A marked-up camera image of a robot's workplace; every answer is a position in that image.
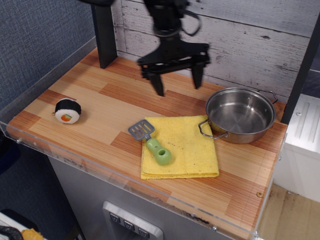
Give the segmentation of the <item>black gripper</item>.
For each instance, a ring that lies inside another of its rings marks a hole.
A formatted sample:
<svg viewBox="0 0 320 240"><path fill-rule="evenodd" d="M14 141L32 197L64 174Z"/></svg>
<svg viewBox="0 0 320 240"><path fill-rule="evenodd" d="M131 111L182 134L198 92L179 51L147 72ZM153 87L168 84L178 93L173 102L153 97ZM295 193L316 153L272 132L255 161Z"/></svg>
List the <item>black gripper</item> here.
<svg viewBox="0 0 320 240"><path fill-rule="evenodd" d="M159 46L137 63L142 76L149 78L156 93L164 97L162 74L191 69L195 88L202 85L204 68L210 63L208 50L207 43L185 42L178 35L161 37Z"/></svg>

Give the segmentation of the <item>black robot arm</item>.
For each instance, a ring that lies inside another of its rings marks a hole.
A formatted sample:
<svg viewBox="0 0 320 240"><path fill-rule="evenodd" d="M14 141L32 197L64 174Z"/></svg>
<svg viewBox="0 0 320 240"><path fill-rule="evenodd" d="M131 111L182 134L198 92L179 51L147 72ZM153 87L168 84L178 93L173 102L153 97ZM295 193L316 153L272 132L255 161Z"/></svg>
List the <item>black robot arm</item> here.
<svg viewBox="0 0 320 240"><path fill-rule="evenodd" d="M106 68L117 57L116 40L113 30L111 0L88 0L91 6L96 36L99 64ZM194 86L202 84L204 68L210 63L207 43L189 43L181 40L183 30L181 19L198 15L188 11L187 0L146 0L144 4L152 17L152 30L160 40L153 52L138 59L141 75L149 80L158 95L164 95L162 74L191 69Z"/></svg>

